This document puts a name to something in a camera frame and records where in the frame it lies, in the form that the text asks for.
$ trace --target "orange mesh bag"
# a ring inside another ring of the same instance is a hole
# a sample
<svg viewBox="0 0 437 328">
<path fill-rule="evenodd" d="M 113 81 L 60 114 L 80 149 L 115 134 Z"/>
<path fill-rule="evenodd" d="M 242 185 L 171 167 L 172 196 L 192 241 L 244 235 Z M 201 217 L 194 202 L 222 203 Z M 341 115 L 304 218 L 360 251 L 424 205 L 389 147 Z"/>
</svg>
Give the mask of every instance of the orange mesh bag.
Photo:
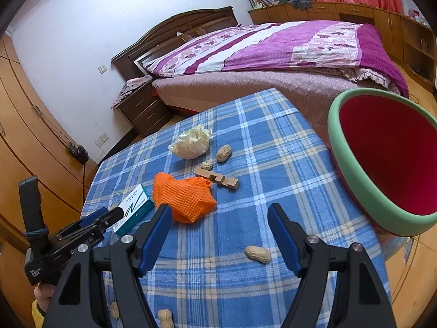
<svg viewBox="0 0 437 328">
<path fill-rule="evenodd" d="M 169 174 L 159 173 L 155 176 L 152 197 L 157 208 L 162 203 L 170 205 L 174 220 L 194 223 L 217 204 L 211 195 L 211 185 L 210 180 L 202 177 L 176 180 Z"/>
</svg>

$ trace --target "blue gripper pad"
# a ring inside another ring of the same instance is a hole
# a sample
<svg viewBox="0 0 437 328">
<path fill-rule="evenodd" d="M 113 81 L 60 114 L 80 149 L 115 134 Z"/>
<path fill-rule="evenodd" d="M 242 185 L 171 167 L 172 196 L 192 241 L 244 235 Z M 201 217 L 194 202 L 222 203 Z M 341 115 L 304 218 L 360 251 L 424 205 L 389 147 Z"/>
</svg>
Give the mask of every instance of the blue gripper pad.
<svg viewBox="0 0 437 328">
<path fill-rule="evenodd" d="M 97 211 L 80 220 L 80 226 L 82 228 L 88 227 L 90 224 L 92 224 L 94 221 L 98 220 L 100 217 L 107 214 L 108 212 L 109 211 L 106 207 L 102 207 L 101 209 L 98 209 Z"/>
<path fill-rule="evenodd" d="M 279 204 L 274 203 L 269 206 L 267 221 L 284 259 L 285 265 L 288 270 L 293 271 L 296 276 L 300 277 L 302 266 L 299 262 L 299 250 L 284 224 L 284 217 L 286 217 L 287 221 L 290 221 Z"/>
<path fill-rule="evenodd" d="M 153 226 L 143 245 L 141 263 L 138 266 L 139 271 L 142 272 L 143 275 L 154 267 L 165 238 L 167 238 L 172 220 L 171 207 L 169 205 L 161 205 L 152 219 L 142 224 Z"/>
</svg>

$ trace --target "wooden block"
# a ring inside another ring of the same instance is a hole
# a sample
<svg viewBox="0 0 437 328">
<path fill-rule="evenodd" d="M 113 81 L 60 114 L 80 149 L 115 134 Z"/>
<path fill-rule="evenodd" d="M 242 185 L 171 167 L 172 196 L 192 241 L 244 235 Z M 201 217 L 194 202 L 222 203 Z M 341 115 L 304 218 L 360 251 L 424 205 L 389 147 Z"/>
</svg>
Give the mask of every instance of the wooden block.
<svg viewBox="0 0 437 328">
<path fill-rule="evenodd" d="M 236 190 L 240 186 L 238 179 L 234 177 L 225 177 L 224 175 L 213 173 L 212 171 L 197 167 L 194 169 L 194 175 L 203 177 L 221 186 Z"/>
</svg>

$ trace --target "purple bedspread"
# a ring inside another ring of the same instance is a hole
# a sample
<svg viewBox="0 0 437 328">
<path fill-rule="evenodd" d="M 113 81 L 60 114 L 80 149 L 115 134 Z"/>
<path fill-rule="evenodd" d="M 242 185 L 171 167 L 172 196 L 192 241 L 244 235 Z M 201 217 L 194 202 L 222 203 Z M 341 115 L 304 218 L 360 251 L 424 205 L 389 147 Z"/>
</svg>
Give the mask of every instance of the purple bedspread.
<svg viewBox="0 0 437 328">
<path fill-rule="evenodd" d="M 189 41 L 156 59 L 148 70 L 166 78 L 295 68 L 372 69 L 408 96 L 404 77 L 385 52 L 378 30 L 370 24 L 300 21 L 230 27 Z"/>
</svg>

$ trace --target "crumpled paper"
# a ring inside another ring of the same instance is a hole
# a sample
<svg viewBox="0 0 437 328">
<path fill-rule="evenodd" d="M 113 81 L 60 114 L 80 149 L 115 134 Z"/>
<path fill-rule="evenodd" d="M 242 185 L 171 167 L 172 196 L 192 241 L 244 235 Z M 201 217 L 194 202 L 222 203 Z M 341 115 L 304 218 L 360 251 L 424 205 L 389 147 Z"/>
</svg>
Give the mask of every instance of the crumpled paper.
<svg viewBox="0 0 437 328">
<path fill-rule="evenodd" d="M 179 134 L 176 141 L 168 146 L 168 150 L 182 159 L 194 159 L 206 153 L 211 137 L 211 131 L 203 125 L 197 125 Z"/>
</svg>

